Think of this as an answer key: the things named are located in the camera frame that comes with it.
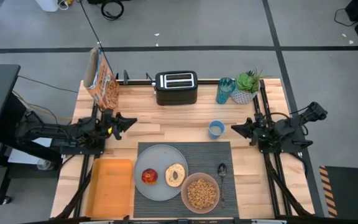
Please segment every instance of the bowl of granola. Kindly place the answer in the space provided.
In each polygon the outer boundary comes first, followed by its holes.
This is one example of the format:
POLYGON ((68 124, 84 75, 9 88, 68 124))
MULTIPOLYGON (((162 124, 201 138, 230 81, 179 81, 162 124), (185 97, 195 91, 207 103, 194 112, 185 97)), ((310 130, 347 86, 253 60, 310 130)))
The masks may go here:
POLYGON ((219 202, 219 185, 208 174, 191 174, 181 186, 181 199, 192 212, 208 213, 219 202))

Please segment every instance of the gray placemat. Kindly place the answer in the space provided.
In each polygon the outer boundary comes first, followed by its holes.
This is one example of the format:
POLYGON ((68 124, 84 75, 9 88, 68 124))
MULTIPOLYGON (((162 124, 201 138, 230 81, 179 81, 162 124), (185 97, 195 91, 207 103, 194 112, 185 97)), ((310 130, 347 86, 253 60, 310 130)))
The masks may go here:
POLYGON ((155 144, 167 144, 177 148, 186 158, 189 175, 204 172, 214 177, 221 185, 218 176, 218 166, 225 163, 227 176, 224 178, 224 198, 226 207, 221 207, 221 202, 207 214, 196 214, 188 210, 181 200, 180 194, 170 200, 156 202, 144 197, 135 188, 135 218, 149 217, 238 217, 236 187, 234 185, 233 161, 229 142, 140 142, 137 154, 155 144))

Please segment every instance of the bagel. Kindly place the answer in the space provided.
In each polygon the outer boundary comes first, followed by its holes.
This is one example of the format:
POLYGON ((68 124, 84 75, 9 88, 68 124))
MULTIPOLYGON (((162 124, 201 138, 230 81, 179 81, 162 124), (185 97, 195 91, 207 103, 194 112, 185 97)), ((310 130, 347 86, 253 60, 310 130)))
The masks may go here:
POLYGON ((185 180, 186 177, 186 170, 185 166, 182 164, 172 164, 168 169, 165 171, 165 180, 167 184, 171 187, 179 187, 181 183, 185 180))

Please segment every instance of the potted plant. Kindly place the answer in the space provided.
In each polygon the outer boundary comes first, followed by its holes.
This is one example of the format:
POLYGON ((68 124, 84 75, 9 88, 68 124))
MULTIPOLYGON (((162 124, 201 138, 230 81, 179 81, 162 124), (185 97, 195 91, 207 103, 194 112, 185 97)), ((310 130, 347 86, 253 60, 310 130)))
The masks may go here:
POLYGON ((258 70, 250 70, 241 73, 236 77, 236 89, 232 93, 232 98, 236 103, 247 104, 258 94, 260 87, 259 80, 262 78, 258 70))

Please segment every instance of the gray plate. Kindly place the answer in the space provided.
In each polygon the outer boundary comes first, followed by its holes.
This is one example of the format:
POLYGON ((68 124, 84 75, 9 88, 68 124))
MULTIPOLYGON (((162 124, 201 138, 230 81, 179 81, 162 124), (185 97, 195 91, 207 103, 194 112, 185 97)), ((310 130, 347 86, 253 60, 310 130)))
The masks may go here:
POLYGON ((135 165, 135 184, 137 190, 151 200, 164 201, 173 198, 180 193, 181 186, 170 187, 165 181, 165 171, 174 163, 185 166, 186 177, 189 168, 185 157, 174 147, 158 144, 143 151, 137 158, 135 165), (145 184, 142 181, 142 173, 146 169, 153 169, 157 172, 156 184, 145 184))

